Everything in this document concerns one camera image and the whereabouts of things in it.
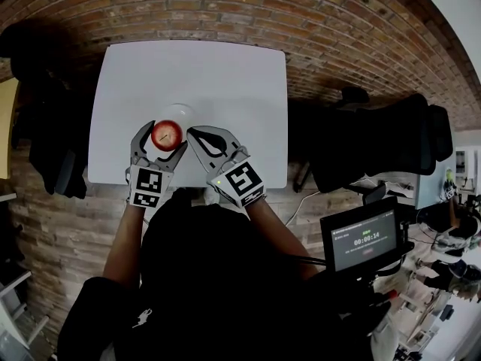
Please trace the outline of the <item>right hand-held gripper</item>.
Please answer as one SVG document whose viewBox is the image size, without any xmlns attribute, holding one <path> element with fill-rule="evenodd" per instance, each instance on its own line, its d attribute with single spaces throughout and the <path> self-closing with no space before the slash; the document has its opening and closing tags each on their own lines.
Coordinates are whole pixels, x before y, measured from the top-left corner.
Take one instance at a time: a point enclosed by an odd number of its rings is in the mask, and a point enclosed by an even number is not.
<svg viewBox="0 0 481 361">
<path fill-rule="evenodd" d="M 230 131 L 193 126 L 187 129 L 187 141 L 208 173 L 207 183 L 233 205 L 245 208 L 265 197 L 256 163 Z"/>
</svg>

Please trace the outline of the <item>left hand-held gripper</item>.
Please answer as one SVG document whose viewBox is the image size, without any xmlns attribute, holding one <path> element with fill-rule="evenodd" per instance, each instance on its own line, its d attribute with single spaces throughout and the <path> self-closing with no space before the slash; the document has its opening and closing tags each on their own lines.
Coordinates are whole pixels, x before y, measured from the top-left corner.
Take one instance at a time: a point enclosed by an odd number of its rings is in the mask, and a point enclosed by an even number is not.
<svg viewBox="0 0 481 361">
<path fill-rule="evenodd" d="M 154 125 L 154 120 L 147 122 L 132 139 L 130 166 L 125 170 L 125 179 L 129 186 L 128 204 L 146 209 L 160 207 L 162 197 L 174 176 L 174 170 L 188 147 L 188 141 L 183 141 L 168 158 L 150 161 L 144 147 Z"/>
</svg>

